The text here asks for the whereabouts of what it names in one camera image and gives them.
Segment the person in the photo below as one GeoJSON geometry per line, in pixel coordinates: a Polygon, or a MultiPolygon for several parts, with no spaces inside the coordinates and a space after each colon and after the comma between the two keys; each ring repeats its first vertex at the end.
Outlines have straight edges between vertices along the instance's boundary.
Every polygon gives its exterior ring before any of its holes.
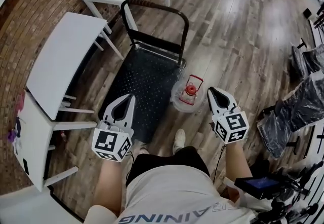
{"type": "MultiPolygon", "coordinates": [[[[185,132],[177,131],[173,156],[140,150],[129,173],[126,208],[122,204],[122,169],[104,160],[85,224],[129,223],[250,223],[252,210],[239,208],[239,193],[228,188],[230,200],[216,191],[208,169],[192,146],[184,147],[185,132]]],[[[252,177],[240,141],[226,145],[226,177],[252,177]]]]}

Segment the plastic bag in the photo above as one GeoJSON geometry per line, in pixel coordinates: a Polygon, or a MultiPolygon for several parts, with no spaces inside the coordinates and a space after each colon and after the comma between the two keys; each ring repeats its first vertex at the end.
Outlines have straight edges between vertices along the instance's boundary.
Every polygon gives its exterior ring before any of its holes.
{"type": "Polygon", "coordinates": [[[274,111],[257,123],[265,146],[273,157],[279,158],[291,133],[324,118],[324,74],[311,73],[284,100],[279,114],[274,111]]]}
{"type": "Polygon", "coordinates": [[[292,46],[292,66],[301,80],[312,72],[324,71],[324,44],[306,52],[292,46]]]}

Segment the black shorts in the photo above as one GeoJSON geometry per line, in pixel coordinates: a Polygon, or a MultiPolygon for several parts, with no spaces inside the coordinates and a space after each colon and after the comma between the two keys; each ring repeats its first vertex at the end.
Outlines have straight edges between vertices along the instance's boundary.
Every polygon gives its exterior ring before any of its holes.
{"type": "Polygon", "coordinates": [[[186,165],[196,168],[209,176],[207,166],[201,159],[197,150],[193,146],[187,146],[175,153],[171,157],[159,157],[148,154],[140,154],[133,163],[132,169],[126,181],[128,186],[137,176],[153,168],[164,165],[186,165]]]}

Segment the cable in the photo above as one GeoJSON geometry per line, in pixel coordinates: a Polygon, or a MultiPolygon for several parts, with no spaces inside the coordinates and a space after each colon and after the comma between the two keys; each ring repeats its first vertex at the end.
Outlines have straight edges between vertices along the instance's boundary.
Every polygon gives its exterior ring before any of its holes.
{"type": "MultiPolygon", "coordinates": [[[[133,159],[133,161],[132,161],[132,167],[133,167],[133,164],[134,164],[134,156],[133,156],[133,153],[131,152],[131,151],[129,151],[127,154],[126,154],[126,156],[131,156],[132,157],[132,159],[133,159]]],[[[132,170],[132,167],[131,167],[131,169],[129,170],[129,172],[127,173],[127,175],[126,175],[126,180],[128,179],[128,175],[130,174],[130,172],[131,172],[131,170],[132,170]]]]}
{"type": "Polygon", "coordinates": [[[221,160],[221,157],[222,157],[222,153],[224,151],[224,148],[225,148],[225,146],[222,146],[222,148],[221,148],[221,154],[219,155],[218,162],[217,162],[217,165],[216,165],[215,175],[214,175],[214,180],[213,180],[213,184],[214,185],[215,185],[215,178],[216,178],[216,172],[217,172],[218,164],[219,164],[219,161],[221,160]]]}

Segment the purple object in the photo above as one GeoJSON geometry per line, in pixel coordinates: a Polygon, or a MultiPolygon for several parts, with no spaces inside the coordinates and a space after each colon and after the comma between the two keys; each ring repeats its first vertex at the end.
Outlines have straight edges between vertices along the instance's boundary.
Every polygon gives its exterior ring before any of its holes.
{"type": "Polygon", "coordinates": [[[10,143],[13,143],[16,137],[17,137],[17,132],[14,129],[10,130],[7,134],[7,139],[9,140],[10,143]]]}

